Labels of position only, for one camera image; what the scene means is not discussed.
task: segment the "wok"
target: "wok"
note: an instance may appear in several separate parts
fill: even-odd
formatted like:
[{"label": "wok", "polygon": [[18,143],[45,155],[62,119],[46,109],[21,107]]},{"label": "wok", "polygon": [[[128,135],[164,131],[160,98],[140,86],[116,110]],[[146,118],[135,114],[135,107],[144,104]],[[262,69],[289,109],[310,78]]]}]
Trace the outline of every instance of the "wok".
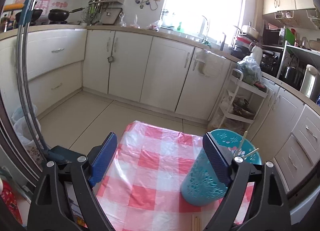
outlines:
[{"label": "wok", "polygon": [[[42,14],[42,9],[34,9],[32,11],[32,15],[31,15],[31,22],[35,22],[38,18],[40,18]],[[19,23],[20,20],[20,16],[21,16],[21,12],[18,12],[16,14],[16,21]]]},{"label": "wok", "polygon": [[71,10],[69,12],[69,11],[66,11],[63,9],[54,8],[49,11],[48,19],[50,21],[54,21],[54,22],[63,22],[69,17],[70,13],[75,13],[75,12],[81,11],[83,9],[84,8],[77,8],[77,9]]}]

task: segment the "blue gripper pad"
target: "blue gripper pad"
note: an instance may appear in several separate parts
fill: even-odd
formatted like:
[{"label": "blue gripper pad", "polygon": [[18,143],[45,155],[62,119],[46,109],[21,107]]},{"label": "blue gripper pad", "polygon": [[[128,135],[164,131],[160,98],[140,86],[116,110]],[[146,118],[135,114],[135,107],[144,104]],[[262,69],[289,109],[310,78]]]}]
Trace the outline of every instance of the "blue gripper pad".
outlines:
[{"label": "blue gripper pad", "polygon": [[232,183],[231,160],[228,159],[228,156],[224,156],[225,151],[219,149],[220,145],[209,133],[203,136],[202,146],[218,180],[228,187]]},{"label": "blue gripper pad", "polygon": [[102,180],[117,149],[117,144],[117,136],[110,132],[102,145],[93,147],[89,152],[87,157],[91,164],[91,177],[88,180],[90,187],[94,187]]}]

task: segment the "checkered tablecloth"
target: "checkered tablecloth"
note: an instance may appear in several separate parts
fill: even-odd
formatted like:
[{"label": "checkered tablecloth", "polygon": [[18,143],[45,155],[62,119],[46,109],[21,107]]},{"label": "checkered tablecloth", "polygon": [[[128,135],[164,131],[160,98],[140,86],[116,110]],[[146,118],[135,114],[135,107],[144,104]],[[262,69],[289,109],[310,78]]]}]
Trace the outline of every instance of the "checkered tablecloth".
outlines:
[{"label": "checkered tablecloth", "polygon": [[[97,193],[117,231],[191,230],[192,214],[204,228],[221,200],[204,207],[188,204],[180,185],[202,148],[202,137],[135,121],[127,126]],[[249,183],[236,217],[249,206]]]}]

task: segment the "cabinet handle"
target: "cabinet handle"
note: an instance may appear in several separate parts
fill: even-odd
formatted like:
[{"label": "cabinet handle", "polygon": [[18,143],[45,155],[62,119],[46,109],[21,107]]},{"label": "cabinet handle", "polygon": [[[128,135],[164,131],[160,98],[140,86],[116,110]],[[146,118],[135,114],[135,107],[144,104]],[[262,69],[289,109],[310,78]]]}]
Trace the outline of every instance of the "cabinet handle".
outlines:
[{"label": "cabinet handle", "polygon": [[61,52],[62,50],[64,50],[64,48],[59,48],[59,49],[56,49],[56,50],[52,50],[51,52],[52,52],[52,53],[59,53],[59,52]]},{"label": "cabinet handle", "polygon": [[309,129],[309,127],[307,125],[306,125],[306,129],[312,135],[312,137],[315,138],[316,141],[318,141],[318,138],[314,136],[313,132]]},{"label": "cabinet handle", "polygon": [[58,87],[60,87],[60,86],[62,86],[62,83],[60,83],[59,85],[57,85],[57,86],[54,87],[54,88],[51,88],[51,90],[54,90],[54,89],[56,89],[56,88],[58,88]]},{"label": "cabinet handle", "polygon": [[192,71],[194,71],[194,70],[196,69],[197,63],[198,63],[198,61],[197,61],[197,60],[195,60],[195,62],[193,63]]},{"label": "cabinet handle", "polygon": [[189,55],[190,55],[190,52],[188,52],[188,54],[187,54],[186,63],[184,64],[184,68],[187,67],[187,64],[188,64],[188,61],[189,61]]},{"label": "cabinet handle", "polygon": [[275,110],[275,105],[276,105],[276,103],[277,103],[277,100],[278,100],[279,96],[280,96],[280,95],[277,96],[277,98],[276,98],[276,100],[275,100],[275,103],[273,104],[273,107],[272,107],[272,110],[273,110],[273,111]]},{"label": "cabinet handle", "polygon": [[117,51],[117,46],[118,46],[118,38],[116,38],[115,44],[113,45],[113,50],[114,50],[115,53]]},{"label": "cabinet handle", "polygon": [[108,57],[108,62],[111,64],[112,62],[114,62],[115,59],[113,56]]},{"label": "cabinet handle", "polygon": [[268,102],[268,106],[270,106],[270,101],[271,101],[271,99],[272,99],[272,96],[270,97],[270,99],[269,99],[269,102]]},{"label": "cabinet handle", "polygon": [[107,52],[109,52],[110,40],[111,40],[111,37],[109,37],[109,40],[108,40],[108,42],[107,42]]},{"label": "cabinet handle", "polygon": [[295,164],[293,163],[293,160],[291,159],[290,155],[288,155],[288,158],[289,158],[290,163],[292,164],[292,166],[294,166],[294,168],[297,169],[297,167],[296,167]]}]

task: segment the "orange handle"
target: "orange handle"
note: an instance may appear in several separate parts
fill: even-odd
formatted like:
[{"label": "orange handle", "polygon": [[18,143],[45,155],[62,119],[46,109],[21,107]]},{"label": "orange handle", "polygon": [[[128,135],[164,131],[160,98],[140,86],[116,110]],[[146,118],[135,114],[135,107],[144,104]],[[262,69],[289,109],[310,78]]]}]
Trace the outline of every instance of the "orange handle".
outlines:
[{"label": "orange handle", "polygon": [[22,9],[23,6],[24,6],[23,3],[9,4],[9,5],[5,5],[5,6],[3,7],[3,11],[10,11],[10,10]]}]

